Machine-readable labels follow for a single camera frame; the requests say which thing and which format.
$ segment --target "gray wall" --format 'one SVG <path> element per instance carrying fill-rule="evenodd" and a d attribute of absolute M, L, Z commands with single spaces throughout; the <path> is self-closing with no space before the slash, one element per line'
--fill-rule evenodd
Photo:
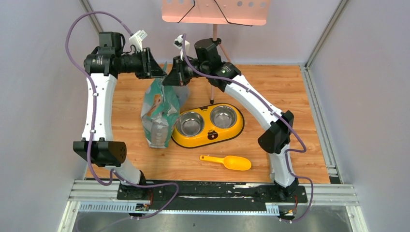
<path fill-rule="evenodd" d="M 247 7 L 250 0 L 242 1 Z M 184 32 L 191 43 L 212 37 L 211 25 L 164 22 L 162 0 L 90 0 L 90 3 L 94 10 L 117 15 L 133 31 L 144 29 L 148 37 L 143 45 L 151 47 L 159 62 L 172 61 L 179 54 L 171 44 Z M 339 0 L 272 0 L 266 25 L 220 25 L 218 36 L 235 63 L 305 62 L 338 3 Z M 125 33 L 109 17 L 102 15 L 99 20 L 104 30 Z M 191 49 L 190 55 L 194 54 L 194 49 Z"/>
<path fill-rule="evenodd" d="M 408 231 L 410 3 L 351 0 L 311 68 L 372 232 Z"/>
<path fill-rule="evenodd" d="M 0 231 L 54 232 L 85 162 L 72 152 L 86 117 L 87 86 L 65 55 L 72 1 L 1 2 Z M 98 42 L 80 22 L 71 50 L 79 62 Z"/>

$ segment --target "black cord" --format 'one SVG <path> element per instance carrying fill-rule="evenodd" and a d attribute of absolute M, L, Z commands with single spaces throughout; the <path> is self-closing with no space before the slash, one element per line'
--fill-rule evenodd
<path fill-rule="evenodd" d="M 229 22 L 228 19 L 227 19 L 226 16 L 225 16 L 225 14 L 223 13 L 222 9 L 219 7 L 219 4 L 218 4 L 217 0 L 214 0 L 214 2 L 217 4 L 217 6 L 218 6 L 220 12 L 222 13 L 222 15 L 223 15 L 223 17 L 225 18 L 225 20 L 226 20 L 227 23 L 229 23 L 229 24 L 235 24 L 235 25 L 241 25 L 241 26 L 247 26 L 247 27 L 252 27 L 252 26 L 253 26 L 253 25 L 246 25 L 246 24 L 240 24 L 240 23 L 232 23 L 232 22 Z"/>
<path fill-rule="evenodd" d="M 120 35 L 121 35 L 121 38 L 122 38 L 122 48 L 121 48 L 121 51 L 124 51 L 124 47 L 125 47 L 125 37 L 124 37 L 123 34 L 120 34 Z"/>
<path fill-rule="evenodd" d="M 191 12 L 191 10 L 192 10 L 194 7 L 195 7 L 195 0 L 193 0 L 193 6 L 191 7 L 191 9 L 190 9 L 184 16 L 182 16 L 182 18 L 181 18 L 177 23 L 180 23 L 180 22 L 185 18 L 185 16 L 187 16 L 187 14 L 188 14 L 189 12 Z"/>
<path fill-rule="evenodd" d="M 134 47 L 134 53 L 136 53 L 137 52 L 137 48 L 135 47 L 135 45 L 133 45 L 133 44 L 131 44 L 131 46 L 130 46 L 130 51 L 129 52 L 123 52 L 122 54 L 128 54 L 128 53 L 131 53 L 132 52 L 132 48 Z"/>

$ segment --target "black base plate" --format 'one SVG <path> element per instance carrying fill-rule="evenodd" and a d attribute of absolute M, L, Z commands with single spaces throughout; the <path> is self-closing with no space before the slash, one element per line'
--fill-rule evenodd
<path fill-rule="evenodd" d="M 276 184 L 247 185 L 244 182 L 164 181 L 147 180 L 147 185 L 175 182 L 179 185 L 177 197 L 167 206 L 168 210 L 215 210 L 215 211 L 264 211 L 265 203 L 307 203 L 304 186 L 297 186 L 294 193 L 283 199 L 282 187 Z M 149 200 L 153 194 L 150 209 L 159 209 L 175 193 L 175 186 L 153 188 L 141 198 L 135 187 L 120 184 L 119 200 Z"/>

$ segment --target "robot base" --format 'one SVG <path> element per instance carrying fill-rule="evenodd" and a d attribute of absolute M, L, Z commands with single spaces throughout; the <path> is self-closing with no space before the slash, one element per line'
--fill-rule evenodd
<path fill-rule="evenodd" d="M 139 185 L 146 185 L 146 179 L 144 173 L 141 172 Z M 137 188 L 130 185 L 119 184 L 117 199 L 118 200 L 142 200 L 146 197 L 148 188 Z"/>

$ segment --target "pink music stand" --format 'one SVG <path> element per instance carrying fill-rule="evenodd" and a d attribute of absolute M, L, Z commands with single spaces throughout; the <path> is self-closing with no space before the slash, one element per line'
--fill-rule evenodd
<path fill-rule="evenodd" d="M 271 0 L 162 0 L 162 19 L 165 22 L 208 23 L 213 24 L 212 39 L 218 36 L 218 24 L 255 25 L 266 24 Z M 231 62 L 225 48 L 220 44 L 223 54 Z M 211 86 L 211 104 L 214 101 L 214 88 Z"/>

